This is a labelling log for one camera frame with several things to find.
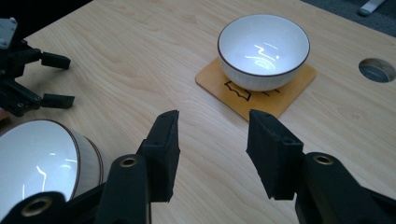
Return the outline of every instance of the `wooden table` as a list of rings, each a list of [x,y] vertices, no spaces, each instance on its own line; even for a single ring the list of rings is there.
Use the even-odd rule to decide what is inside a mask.
[[[298,0],[95,0],[27,38],[65,55],[67,71],[27,66],[17,80],[38,94],[75,95],[68,110],[41,108],[2,122],[54,119],[89,137],[107,163],[137,151],[158,115],[177,109],[180,161],[174,197],[153,223],[297,223],[294,202],[266,196],[248,154],[248,123],[195,83],[217,56],[230,21],[271,13],[307,32],[314,81],[280,120],[304,152],[338,158],[366,188],[396,198],[396,81],[376,83],[360,61],[396,66],[396,38]]]

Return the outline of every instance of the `cork coaster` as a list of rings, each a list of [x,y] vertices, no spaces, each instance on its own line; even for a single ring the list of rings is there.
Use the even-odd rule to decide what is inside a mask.
[[[279,118],[316,74],[313,67],[304,63],[299,73],[281,88],[273,91],[247,91],[233,84],[224,75],[219,59],[216,59],[198,73],[195,81],[248,120],[250,109],[262,110]]]

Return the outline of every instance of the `white bowl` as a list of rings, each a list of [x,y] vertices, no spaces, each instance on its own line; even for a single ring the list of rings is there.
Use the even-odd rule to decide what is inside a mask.
[[[267,14],[232,21],[218,40],[224,74],[250,91],[270,91],[288,83],[308,57],[309,48],[300,26]]]
[[[96,146],[60,123],[29,121],[0,137],[0,220],[39,192],[58,191],[68,201],[102,182]]]

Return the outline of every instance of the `square coaster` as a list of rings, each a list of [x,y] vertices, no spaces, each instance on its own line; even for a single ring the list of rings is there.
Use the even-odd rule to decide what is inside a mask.
[[[220,61],[216,59],[197,74],[195,81],[248,120],[250,109],[262,110],[279,118],[316,74],[317,71],[313,67],[304,63],[289,83],[276,90],[247,91],[233,84],[224,75]]]

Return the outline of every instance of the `ceramic bowl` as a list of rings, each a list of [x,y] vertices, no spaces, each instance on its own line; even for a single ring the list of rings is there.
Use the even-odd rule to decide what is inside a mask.
[[[288,83],[306,60],[309,48],[300,26],[267,14],[232,21],[218,40],[224,74],[250,91],[270,91]]]
[[[102,182],[97,147],[58,122],[29,121],[0,137],[0,220],[39,192],[58,191],[68,201]]]

